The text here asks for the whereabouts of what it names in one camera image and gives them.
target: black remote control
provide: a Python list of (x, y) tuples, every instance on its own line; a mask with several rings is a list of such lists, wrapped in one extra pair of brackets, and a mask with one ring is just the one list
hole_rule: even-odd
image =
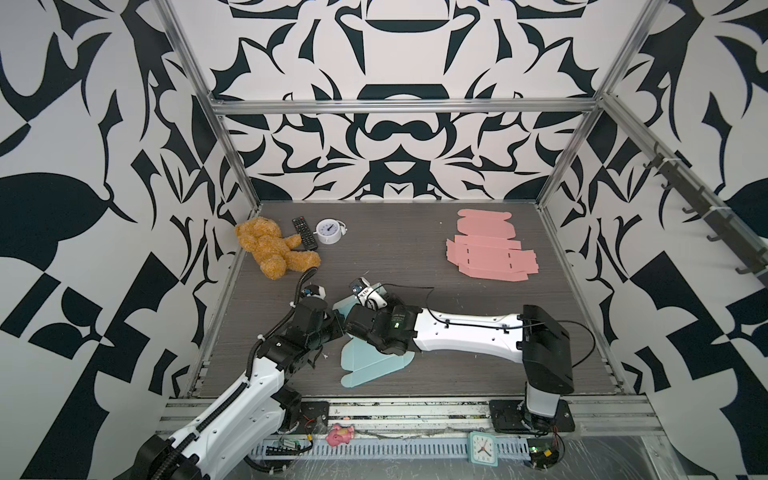
[(312, 235), (312, 230), (310, 230), (310, 226), (306, 224), (304, 217), (297, 217), (291, 221), (293, 221), (293, 226), (296, 227), (296, 232), (301, 235), (301, 243), (304, 244), (304, 249), (317, 250), (317, 240), (315, 240), (315, 236)]

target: square clock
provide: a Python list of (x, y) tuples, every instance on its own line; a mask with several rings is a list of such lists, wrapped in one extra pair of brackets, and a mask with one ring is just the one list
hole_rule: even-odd
[(479, 465), (498, 465), (496, 455), (496, 437), (483, 432), (469, 434), (469, 461)]

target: alarm clock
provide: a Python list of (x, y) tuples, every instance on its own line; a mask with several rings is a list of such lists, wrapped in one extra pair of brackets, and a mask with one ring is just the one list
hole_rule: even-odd
[(469, 461), (478, 465), (498, 465), (496, 437), (483, 432), (469, 434)]

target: teddy bear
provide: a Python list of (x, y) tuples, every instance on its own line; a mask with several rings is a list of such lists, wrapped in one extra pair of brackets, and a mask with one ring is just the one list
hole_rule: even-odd
[(297, 252), (301, 244), (297, 233), (283, 238), (274, 220), (256, 217), (235, 227), (235, 235), (245, 251), (251, 252), (266, 278), (277, 280), (286, 269), (303, 272), (320, 265), (320, 255), (313, 251)]

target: patterned wall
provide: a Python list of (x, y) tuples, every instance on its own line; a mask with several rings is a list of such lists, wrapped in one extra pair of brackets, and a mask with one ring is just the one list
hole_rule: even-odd
[(578, 112), (232, 115), (267, 200), (535, 199)]
[(174, 0), (219, 98), (592, 95), (644, 0)]
[(768, 5), (671, 0), (651, 34), (619, 98), (768, 237)]
[(190, 379), (249, 207), (149, 2), (0, 19), (0, 477), (112, 478)]
[[(673, 0), (622, 88), (641, 86), (621, 94), (764, 237), (765, 122), (756, 119), (768, 110), (764, 74), (753, 73), (766, 70), (755, 53), (768, 51), (758, 33), (766, 8)], [(768, 474), (768, 290), (735, 272), (740, 261), (707, 240), (711, 229), (663, 191), (647, 160), (603, 114), (548, 205), (558, 239), (628, 381), (690, 472)]]

